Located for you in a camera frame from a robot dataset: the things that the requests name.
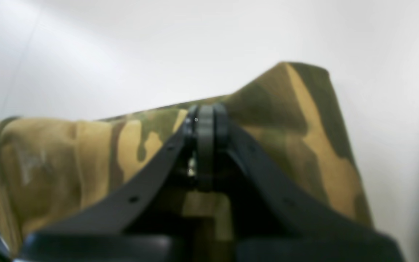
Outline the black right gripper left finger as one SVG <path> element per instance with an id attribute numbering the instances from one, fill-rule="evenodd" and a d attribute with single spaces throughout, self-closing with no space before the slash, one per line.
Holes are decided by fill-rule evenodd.
<path id="1" fill-rule="evenodd" d="M 206 262 L 207 222 L 185 200 L 214 189 L 214 106 L 192 106 L 177 132 L 125 185 L 79 214 L 31 234 L 24 262 Z"/>

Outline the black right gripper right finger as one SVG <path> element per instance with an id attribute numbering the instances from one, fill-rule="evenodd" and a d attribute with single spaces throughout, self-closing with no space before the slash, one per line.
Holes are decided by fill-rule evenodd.
<path id="1" fill-rule="evenodd" d="M 222 104 L 213 106 L 213 189 L 231 200 L 237 262 L 402 262 L 397 243 L 289 179 Z"/>

